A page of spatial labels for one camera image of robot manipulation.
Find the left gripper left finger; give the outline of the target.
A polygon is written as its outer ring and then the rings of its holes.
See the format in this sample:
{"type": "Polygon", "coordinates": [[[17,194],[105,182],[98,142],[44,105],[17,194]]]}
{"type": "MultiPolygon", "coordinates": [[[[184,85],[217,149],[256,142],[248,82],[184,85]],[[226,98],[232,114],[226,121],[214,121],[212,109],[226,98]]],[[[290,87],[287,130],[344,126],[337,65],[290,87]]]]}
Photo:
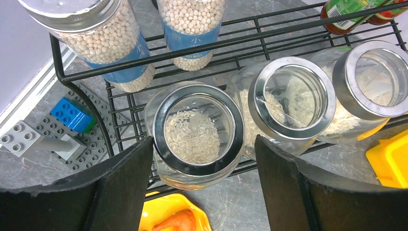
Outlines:
{"type": "Polygon", "coordinates": [[[153,158],[146,137],[50,185],[0,191],[3,231],[136,231],[153,158]]]}

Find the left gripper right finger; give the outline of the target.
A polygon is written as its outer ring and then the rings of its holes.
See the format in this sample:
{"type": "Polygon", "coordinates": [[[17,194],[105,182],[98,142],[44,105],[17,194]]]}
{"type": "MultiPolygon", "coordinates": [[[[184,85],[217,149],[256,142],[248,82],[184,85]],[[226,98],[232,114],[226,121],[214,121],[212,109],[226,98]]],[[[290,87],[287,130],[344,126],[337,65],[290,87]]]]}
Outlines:
{"type": "Polygon", "coordinates": [[[405,231],[408,192],[326,171],[255,140],[258,174],[273,231],[405,231]]]}

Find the glass jar front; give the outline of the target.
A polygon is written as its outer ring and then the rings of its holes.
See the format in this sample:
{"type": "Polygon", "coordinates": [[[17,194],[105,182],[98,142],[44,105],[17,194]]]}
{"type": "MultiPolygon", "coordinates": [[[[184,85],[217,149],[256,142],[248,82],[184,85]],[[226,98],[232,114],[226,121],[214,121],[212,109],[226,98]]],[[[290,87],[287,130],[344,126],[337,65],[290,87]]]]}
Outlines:
{"type": "Polygon", "coordinates": [[[336,109],[331,79],[317,64],[288,56],[248,65],[227,83],[245,126],[243,154],[255,159],[257,136],[301,155],[329,126],[336,109]]]}

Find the glass jar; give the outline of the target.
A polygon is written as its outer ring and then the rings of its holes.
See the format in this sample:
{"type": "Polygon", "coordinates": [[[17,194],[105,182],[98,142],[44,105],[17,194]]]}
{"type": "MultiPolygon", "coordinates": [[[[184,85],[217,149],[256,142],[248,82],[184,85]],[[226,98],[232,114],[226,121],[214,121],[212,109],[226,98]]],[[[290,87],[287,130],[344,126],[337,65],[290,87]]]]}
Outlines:
{"type": "Polygon", "coordinates": [[[301,155],[329,126],[336,109],[331,79],[317,64],[288,56],[248,65],[227,83],[245,126],[243,154],[255,159],[257,136],[301,155]]]}
{"type": "Polygon", "coordinates": [[[193,191],[214,185],[238,165],[245,131],[238,105],[223,90],[198,81],[158,91],[144,109],[161,181],[193,191]]]}
{"type": "Polygon", "coordinates": [[[337,97],[333,120],[319,141],[360,141],[407,113],[408,54],[398,46],[371,40],[327,48],[308,59],[327,73],[337,97]]]}

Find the glass jar back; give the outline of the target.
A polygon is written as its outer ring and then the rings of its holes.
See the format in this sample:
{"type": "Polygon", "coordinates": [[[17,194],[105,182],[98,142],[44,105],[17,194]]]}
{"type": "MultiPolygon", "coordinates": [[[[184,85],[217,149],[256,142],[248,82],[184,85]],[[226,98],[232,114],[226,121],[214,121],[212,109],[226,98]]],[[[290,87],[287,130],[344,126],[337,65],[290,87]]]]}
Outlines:
{"type": "Polygon", "coordinates": [[[214,185],[238,165],[245,131],[238,105],[223,90],[198,81],[158,91],[144,109],[161,181],[193,191],[214,185]]]}

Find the blue band spice jar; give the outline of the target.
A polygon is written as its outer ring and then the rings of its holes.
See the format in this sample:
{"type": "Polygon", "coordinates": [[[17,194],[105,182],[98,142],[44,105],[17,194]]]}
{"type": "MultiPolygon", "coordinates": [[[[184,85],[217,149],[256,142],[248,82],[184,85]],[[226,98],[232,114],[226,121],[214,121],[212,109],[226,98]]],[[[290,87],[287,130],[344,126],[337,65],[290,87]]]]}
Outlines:
{"type": "Polygon", "coordinates": [[[157,5],[169,51],[217,41],[225,0],[158,0],[157,5]]]}
{"type": "Polygon", "coordinates": [[[128,0],[21,0],[19,3],[93,69],[150,56],[128,0]]]}

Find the red label sauce bottle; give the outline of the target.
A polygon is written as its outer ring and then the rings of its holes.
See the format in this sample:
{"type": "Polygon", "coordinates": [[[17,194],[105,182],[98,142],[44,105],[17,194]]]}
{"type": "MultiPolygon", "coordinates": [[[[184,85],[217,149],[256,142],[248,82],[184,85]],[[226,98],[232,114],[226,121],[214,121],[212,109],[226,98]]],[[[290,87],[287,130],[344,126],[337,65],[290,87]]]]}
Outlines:
{"type": "Polygon", "coordinates": [[[388,22],[390,22],[391,20],[395,19],[396,17],[398,17],[399,15],[401,15],[402,13],[404,13],[405,11],[407,11],[408,8],[407,7],[402,7],[402,8],[398,8],[398,9],[394,9],[394,10],[388,10],[385,12],[380,12],[377,13],[373,16],[371,16],[367,22],[372,24],[372,25],[383,25],[386,24],[388,22]]]}

